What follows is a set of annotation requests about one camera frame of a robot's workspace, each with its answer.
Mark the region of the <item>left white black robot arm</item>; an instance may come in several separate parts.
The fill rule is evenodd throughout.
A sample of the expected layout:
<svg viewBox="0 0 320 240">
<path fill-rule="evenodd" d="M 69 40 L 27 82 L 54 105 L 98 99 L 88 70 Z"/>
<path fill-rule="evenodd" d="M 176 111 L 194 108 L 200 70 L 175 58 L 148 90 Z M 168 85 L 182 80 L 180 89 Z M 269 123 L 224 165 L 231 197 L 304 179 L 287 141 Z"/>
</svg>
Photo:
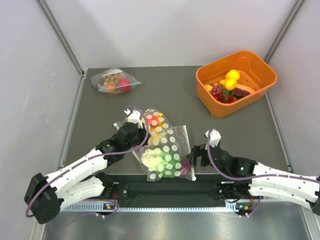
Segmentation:
<svg viewBox="0 0 320 240">
<path fill-rule="evenodd" d="M 126 122 L 111 138 L 100 142 L 79 160 L 47 175 L 37 173 L 24 196 L 25 216 L 35 218 L 42 225 L 72 204 L 98 196 L 109 198 L 114 187 L 99 171 L 146 145 L 149 137 L 145 124 Z"/>
</svg>

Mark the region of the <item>polka dot bag with vegetables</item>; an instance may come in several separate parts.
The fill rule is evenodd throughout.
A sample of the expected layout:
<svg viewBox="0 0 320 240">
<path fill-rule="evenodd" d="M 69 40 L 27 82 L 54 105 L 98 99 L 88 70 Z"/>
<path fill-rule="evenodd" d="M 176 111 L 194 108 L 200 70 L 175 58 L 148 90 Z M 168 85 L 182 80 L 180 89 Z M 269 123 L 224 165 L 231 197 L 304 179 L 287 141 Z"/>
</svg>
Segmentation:
<svg viewBox="0 0 320 240">
<path fill-rule="evenodd" d="M 148 144 L 137 152 L 148 182 L 163 178 L 196 181 L 195 170 L 187 159 L 191 152 L 187 127 L 171 126 L 151 132 Z"/>
</svg>

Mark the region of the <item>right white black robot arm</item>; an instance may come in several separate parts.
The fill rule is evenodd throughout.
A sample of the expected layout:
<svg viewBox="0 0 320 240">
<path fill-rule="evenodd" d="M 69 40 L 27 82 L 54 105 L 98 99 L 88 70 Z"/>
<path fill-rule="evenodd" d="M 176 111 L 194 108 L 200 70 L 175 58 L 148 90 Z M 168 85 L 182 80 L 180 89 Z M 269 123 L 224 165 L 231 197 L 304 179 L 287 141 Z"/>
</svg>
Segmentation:
<svg viewBox="0 0 320 240">
<path fill-rule="evenodd" d="M 232 156 L 220 146 L 194 145 L 186 155 L 188 161 L 213 167 L 224 178 L 236 182 L 233 192 L 239 198 L 274 198 L 288 201 L 320 214 L 320 178 L 286 172 L 258 161 Z"/>
</svg>

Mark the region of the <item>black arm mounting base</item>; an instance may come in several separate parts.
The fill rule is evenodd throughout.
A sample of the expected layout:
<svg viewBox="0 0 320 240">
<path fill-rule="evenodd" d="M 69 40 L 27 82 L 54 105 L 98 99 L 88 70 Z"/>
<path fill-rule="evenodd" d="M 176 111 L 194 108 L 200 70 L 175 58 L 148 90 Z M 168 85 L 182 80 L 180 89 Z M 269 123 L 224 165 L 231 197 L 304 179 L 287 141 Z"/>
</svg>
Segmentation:
<svg viewBox="0 0 320 240">
<path fill-rule="evenodd" d="M 196 180 L 162 178 L 147 181 L 142 174 L 107 174 L 111 196 L 123 207 L 211 206 L 223 200 L 250 199 L 248 184 L 218 174 L 197 174 Z"/>
</svg>

